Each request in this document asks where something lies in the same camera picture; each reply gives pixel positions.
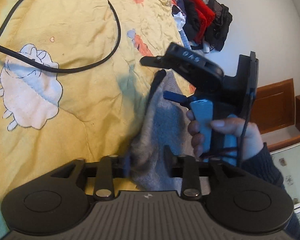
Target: dark sweater sleeve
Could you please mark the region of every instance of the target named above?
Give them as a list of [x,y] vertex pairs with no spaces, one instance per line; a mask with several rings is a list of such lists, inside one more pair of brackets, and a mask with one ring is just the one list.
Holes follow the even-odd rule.
[[[283,176],[278,168],[274,166],[266,143],[264,143],[263,149],[257,155],[244,161],[241,168],[260,179],[284,189]],[[284,231],[293,239],[300,240],[300,223],[295,213],[293,213]]]

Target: hand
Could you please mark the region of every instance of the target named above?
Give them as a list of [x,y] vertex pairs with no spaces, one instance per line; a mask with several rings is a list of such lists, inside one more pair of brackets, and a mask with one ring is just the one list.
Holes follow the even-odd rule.
[[[191,121],[188,126],[188,132],[192,136],[191,145],[194,149],[194,155],[198,158],[203,153],[202,143],[204,142],[204,136],[199,133],[200,124],[194,119],[193,112],[189,110],[186,115]],[[244,122],[245,121],[241,118],[226,118],[212,121],[211,126],[213,130],[217,132],[232,134],[239,138],[243,130]],[[263,148],[263,141],[258,126],[255,123],[248,123],[243,140],[243,161],[253,157]]]

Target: black clothing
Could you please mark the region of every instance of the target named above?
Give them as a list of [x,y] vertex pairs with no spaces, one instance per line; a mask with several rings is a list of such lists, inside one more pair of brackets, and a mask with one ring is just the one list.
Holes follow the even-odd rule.
[[232,22],[232,15],[229,8],[224,4],[219,4],[216,0],[209,0],[208,7],[216,14],[213,22],[207,27],[204,33],[205,41],[217,51],[221,51]]
[[[260,179],[284,189],[283,176],[277,167],[274,166],[266,143],[257,155],[244,161],[241,168]],[[293,213],[284,231],[293,239],[300,240],[300,223],[295,213]]]
[[192,41],[200,30],[200,21],[198,13],[195,10],[194,3],[190,0],[183,0],[186,10],[186,24],[183,26],[183,30],[188,38],[188,41]]

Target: red clothing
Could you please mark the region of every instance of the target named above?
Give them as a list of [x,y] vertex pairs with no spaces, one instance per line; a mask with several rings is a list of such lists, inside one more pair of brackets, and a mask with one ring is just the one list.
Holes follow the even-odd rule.
[[200,30],[194,38],[194,41],[200,44],[202,43],[202,37],[206,31],[206,28],[213,22],[215,18],[215,13],[207,5],[205,5],[202,0],[190,1],[194,3],[200,21]]

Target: yellow bed sheet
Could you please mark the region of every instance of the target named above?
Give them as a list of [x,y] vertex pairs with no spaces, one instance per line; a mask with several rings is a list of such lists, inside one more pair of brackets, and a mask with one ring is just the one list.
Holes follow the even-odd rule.
[[[17,0],[0,0],[0,26]],[[122,154],[141,127],[154,68],[144,55],[181,44],[170,0],[110,0],[122,28],[115,54],[76,74],[53,74],[0,53],[0,202],[18,187],[76,158]],[[0,45],[55,68],[109,54],[117,27],[107,0],[25,0]],[[189,84],[177,82],[185,94]],[[128,180],[116,189],[134,190]],[[0,220],[0,234],[7,229]]]

